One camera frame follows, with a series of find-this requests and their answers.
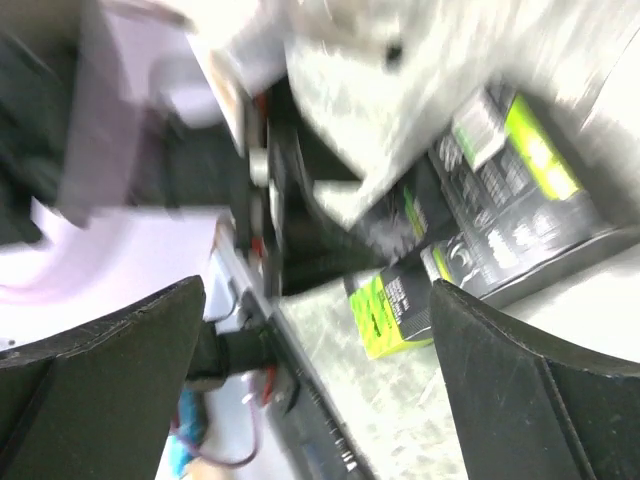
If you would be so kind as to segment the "black green razor box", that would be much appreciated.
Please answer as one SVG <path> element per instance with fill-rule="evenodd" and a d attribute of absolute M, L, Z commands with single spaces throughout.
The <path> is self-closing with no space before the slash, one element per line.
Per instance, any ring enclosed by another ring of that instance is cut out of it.
<path fill-rule="evenodd" d="M 618 197 L 539 100 L 505 84 L 477 90 L 353 225 L 387 261 L 349 289 L 366 354 L 432 341 L 436 280 L 503 308 L 634 245 Z"/>

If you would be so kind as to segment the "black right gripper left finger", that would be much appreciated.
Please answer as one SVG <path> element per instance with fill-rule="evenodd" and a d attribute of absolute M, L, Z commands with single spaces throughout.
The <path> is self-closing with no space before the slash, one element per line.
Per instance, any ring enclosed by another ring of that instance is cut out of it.
<path fill-rule="evenodd" d="M 204 303 L 191 276 L 3 352 L 2 479 L 154 478 Z"/>

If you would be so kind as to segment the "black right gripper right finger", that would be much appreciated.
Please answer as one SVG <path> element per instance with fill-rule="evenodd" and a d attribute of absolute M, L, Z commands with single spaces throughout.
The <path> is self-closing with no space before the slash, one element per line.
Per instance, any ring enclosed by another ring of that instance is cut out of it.
<path fill-rule="evenodd" d="M 471 479 L 636 479 L 639 365 L 438 280 L 435 348 Z"/>

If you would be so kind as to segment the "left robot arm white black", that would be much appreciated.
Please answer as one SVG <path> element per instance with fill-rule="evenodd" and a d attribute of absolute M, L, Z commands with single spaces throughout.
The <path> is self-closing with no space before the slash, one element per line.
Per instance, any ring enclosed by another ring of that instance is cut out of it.
<path fill-rule="evenodd" d="M 259 1 L 2 3 L 3 303 L 84 289 L 141 213 L 226 208 L 249 243 L 279 19 Z"/>

